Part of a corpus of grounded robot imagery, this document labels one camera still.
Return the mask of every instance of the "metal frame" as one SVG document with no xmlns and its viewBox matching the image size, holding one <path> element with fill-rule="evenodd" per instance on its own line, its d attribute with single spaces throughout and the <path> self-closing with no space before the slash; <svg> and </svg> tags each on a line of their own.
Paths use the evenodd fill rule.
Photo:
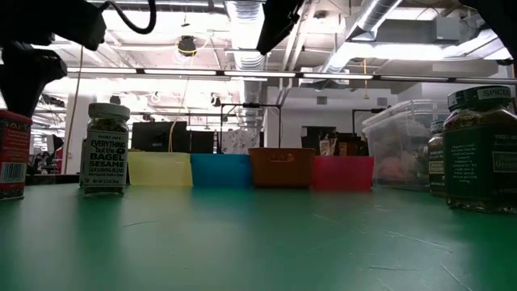
<svg viewBox="0 0 517 291">
<path fill-rule="evenodd" d="M 278 109 L 278 147 L 280 148 L 280 142 L 281 142 L 281 139 L 282 139 L 282 128 L 281 128 L 281 125 L 282 125 L 282 105 L 278 105 L 278 104 L 260 104 L 260 103 L 222 103 L 221 104 L 221 114 L 220 114 L 220 117 L 221 117 L 221 124 L 220 124 L 220 128 L 219 128 L 219 144 L 217 145 L 217 153 L 218 154 L 222 154 L 222 148 L 221 148 L 221 143 L 222 143 L 222 140 L 223 140 L 223 117 L 224 116 L 230 116 L 230 113 L 233 109 L 235 109 L 237 106 L 239 107 L 243 107 L 243 108 L 250 108 L 249 106 L 247 106 L 248 104 L 253 104 L 254 106 L 258 106 L 259 108 L 277 108 Z M 233 108 L 226 114 L 223 113 L 223 109 L 226 107 L 226 106 L 233 106 Z"/>
<path fill-rule="evenodd" d="M 157 78 L 157 79 L 226 79 L 232 77 L 246 78 L 307 78 L 317 80 L 367 80 L 367 81 L 391 81 L 391 82 L 432 82 L 432 83 L 455 83 L 455 84 L 489 84 L 489 85 L 517 85 L 514 78 L 475 78 L 475 77 L 437 77 L 437 76 L 408 76 L 392 74 L 319 74 L 303 72 L 279 72 L 279 71 L 242 71 L 242 70 L 189 70 L 189 69 L 145 69 L 131 68 L 134 72 L 127 73 L 117 70 L 128 68 L 98 68 L 97 70 L 108 69 L 110 73 L 89 73 L 82 71 L 82 78 Z M 76 78 L 78 68 L 69 68 L 69 78 Z"/>
</svg>

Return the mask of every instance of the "ceiling pipe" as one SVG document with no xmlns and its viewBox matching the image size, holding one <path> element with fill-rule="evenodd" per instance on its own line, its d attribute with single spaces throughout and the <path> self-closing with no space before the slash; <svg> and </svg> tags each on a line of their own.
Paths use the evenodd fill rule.
<svg viewBox="0 0 517 291">
<path fill-rule="evenodd" d="M 345 31 L 347 38 L 345 43 L 339 47 L 335 53 L 331 54 L 329 59 L 320 69 L 320 73 L 336 74 L 343 71 L 350 59 L 356 57 L 352 55 L 351 46 L 357 45 L 347 42 L 348 40 L 362 35 L 368 35 L 371 40 L 375 40 L 377 28 L 386 20 L 389 13 L 397 8 L 402 0 L 365 0 L 361 6 L 359 13 L 353 18 L 355 22 L 347 25 Z"/>
<path fill-rule="evenodd" d="M 253 49 L 249 52 L 234 52 L 237 70 L 259 71 L 264 70 L 266 58 L 255 50 L 259 42 L 260 32 L 264 22 L 263 6 L 261 2 L 228 1 L 225 2 L 231 20 L 232 46 L 234 49 Z M 241 81 L 240 96 L 243 103 L 266 103 L 267 94 L 261 94 L 262 83 Z M 255 120 L 256 111 L 246 110 L 246 119 Z"/>
<path fill-rule="evenodd" d="M 93 4 L 102 5 L 105 0 L 87 0 Z M 149 3 L 147 0 L 125 0 L 117 1 L 117 6 L 124 11 L 149 11 Z M 158 12 L 183 12 L 183 13 L 209 13 L 226 15 L 224 5 L 219 1 L 214 5 L 210 1 L 156 1 L 156 10 Z"/>
</svg>

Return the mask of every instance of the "black cable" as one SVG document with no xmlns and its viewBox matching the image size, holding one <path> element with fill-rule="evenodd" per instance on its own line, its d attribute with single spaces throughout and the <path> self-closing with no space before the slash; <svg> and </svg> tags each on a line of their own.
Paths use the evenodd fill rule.
<svg viewBox="0 0 517 291">
<path fill-rule="evenodd" d="M 146 28 L 140 28 L 136 26 L 131 20 L 128 19 L 128 17 L 124 14 L 122 9 L 114 2 L 114 1 L 106 1 L 101 5 L 99 8 L 101 11 L 105 11 L 109 6 L 112 6 L 113 9 L 116 10 L 116 13 L 122 18 L 122 21 L 126 23 L 126 25 L 131 28 L 136 33 L 139 34 L 150 34 L 154 27 L 156 26 L 156 1 L 155 0 L 149 0 L 149 11 L 151 12 L 151 16 L 149 17 L 149 24 Z"/>
</svg>

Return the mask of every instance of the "jar lid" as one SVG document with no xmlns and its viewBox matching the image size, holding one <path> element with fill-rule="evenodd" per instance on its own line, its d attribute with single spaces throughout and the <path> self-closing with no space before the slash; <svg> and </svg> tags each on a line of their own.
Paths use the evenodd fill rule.
<svg viewBox="0 0 517 291">
<path fill-rule="evenodd" d="M 437 120 L 431 123 L 431 133 L 441 133 L 443 132 L 443 121 Z"/>
<path fill-rule="evenodd" d="M 479 86 L 457 91 L 448 96 L 449 110 L 475 106 L 479 103 L 508 103 L 511 91 L 507 86 Z"/>
<path fill-rule="evenodd" d="M 112 116 L 113 118 L 129 120 L 130 113 L 129 108 L 117 104 L 91 103 L 88 106 L 88 115 L 91 118 Z"/>
</svg>

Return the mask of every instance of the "red tin can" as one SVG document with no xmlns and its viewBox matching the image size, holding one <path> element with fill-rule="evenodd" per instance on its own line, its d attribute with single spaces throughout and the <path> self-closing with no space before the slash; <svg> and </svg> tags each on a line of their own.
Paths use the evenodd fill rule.
<svg viewBox="0 0 517 291">
<path fill-rule="evenodd" d="M 23 199 L 32 120 L 0 110 L 0 201 Z"/>
</svg>

